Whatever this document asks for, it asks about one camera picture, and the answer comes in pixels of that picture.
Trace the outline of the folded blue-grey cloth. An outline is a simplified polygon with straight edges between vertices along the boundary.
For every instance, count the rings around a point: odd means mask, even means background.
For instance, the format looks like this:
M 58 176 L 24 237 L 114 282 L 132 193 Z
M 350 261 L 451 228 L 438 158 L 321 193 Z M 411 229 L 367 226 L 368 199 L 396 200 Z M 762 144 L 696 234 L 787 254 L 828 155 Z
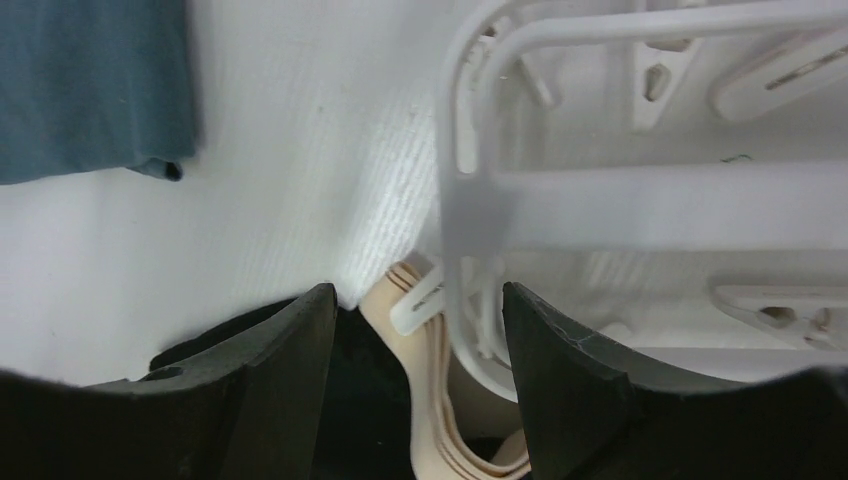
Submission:
M 125 168 L 179 181 L 195 154 L 182 1 L 5 1 L 1 181 Z

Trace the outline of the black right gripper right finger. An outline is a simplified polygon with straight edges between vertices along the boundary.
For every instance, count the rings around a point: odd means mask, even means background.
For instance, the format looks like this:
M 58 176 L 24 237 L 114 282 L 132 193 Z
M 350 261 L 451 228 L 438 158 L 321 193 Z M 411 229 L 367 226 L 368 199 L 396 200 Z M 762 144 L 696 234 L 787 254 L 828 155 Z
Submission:
M 843 479 L 847 371 L 755 383 L 662 362 L 503 287 L 536 479 Z

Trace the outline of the white clip hanger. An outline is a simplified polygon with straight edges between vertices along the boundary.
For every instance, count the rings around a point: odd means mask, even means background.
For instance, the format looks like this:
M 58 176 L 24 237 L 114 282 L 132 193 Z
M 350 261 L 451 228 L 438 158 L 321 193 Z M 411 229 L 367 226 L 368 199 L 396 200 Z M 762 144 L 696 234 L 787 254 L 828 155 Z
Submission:
M 496 307 L 501 255 L 518 247 L 646 251 L 843 250 L 847 246 L 847 158 L 773 167 L 639 166 L 559 173 L 503 173 L 496 138 L 499 77 L 517 59 L 549 47 L 681 40 L 768 31 L 808 33 L 802 45 L 748 69 L 734 85 L 762 86 L 779 105 L 836 76 L 847 38 L 843 1 L 768 1 L 655 12 L 543 18 L 508 32 L 484 62 L 471 112 L 475 166 L 461 167 L 458 104 L 474 43 L 523 8 L 492 1 L 462 25 L 438 84 L 440 262 L 395 303 L 396 332 L 415 334 L 441 318 L 466 371 L 515 401 L 503 321 Z

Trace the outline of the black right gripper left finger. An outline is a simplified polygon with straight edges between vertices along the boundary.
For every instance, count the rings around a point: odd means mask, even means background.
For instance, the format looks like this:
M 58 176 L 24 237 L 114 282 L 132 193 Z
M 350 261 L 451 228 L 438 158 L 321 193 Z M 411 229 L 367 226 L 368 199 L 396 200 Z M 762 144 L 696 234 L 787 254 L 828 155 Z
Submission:
M 87 387 L 1 375 L 5 479 L 306 479 L 337 297 L 319 284 L 145 377 Z

